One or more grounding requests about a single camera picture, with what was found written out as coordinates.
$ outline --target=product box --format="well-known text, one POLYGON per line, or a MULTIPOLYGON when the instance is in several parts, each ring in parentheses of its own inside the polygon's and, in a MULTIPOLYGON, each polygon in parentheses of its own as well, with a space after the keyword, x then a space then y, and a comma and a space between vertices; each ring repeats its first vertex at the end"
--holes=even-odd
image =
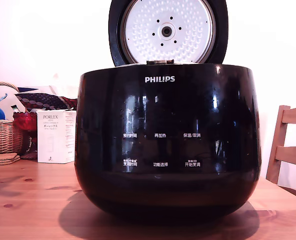
POLYGON ((76 111, 39 110, 38 162, 66 164, 75 160, 76 111))

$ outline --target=table surface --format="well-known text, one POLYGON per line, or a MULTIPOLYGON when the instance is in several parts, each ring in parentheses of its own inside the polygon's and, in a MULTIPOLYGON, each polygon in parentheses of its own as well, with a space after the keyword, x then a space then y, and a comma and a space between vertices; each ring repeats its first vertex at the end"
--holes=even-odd
POLYGON ((74 164, 20 160, 0 166, 3 240, 296 240, 296 196, 261 178, 249 201, 215 222, 144 226, 95 207, 81 191, 74 164))

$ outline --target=open lid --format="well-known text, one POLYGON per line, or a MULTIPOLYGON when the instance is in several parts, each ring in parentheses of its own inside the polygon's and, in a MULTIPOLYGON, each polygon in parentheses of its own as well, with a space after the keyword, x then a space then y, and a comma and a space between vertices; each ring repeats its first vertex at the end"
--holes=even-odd
POLYGON ((221 64, 228 45, 225 0, 112 0, 109 42, 114 65, 221 64))

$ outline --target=wicker basket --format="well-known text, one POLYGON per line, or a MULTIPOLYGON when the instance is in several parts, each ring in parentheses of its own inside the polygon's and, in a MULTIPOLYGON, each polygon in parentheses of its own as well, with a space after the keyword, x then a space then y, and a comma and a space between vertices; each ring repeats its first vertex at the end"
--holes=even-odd
MULTIPOLYGON (((8 86, 18 91, 18 88, 7 82, 0 86, 8 86)), ((14 121, 0 120, 0 154, 22 154, 29 149, 29 136, 14 125, 14 121)))

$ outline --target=inner lid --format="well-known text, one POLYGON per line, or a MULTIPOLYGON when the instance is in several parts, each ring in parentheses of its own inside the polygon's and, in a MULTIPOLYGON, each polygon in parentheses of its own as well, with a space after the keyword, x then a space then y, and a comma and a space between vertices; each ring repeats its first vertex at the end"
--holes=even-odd
POLYGON ((216 21, 206 0, 132 0, 120 30, 130 63, 204 63, 214 46, 216 21))

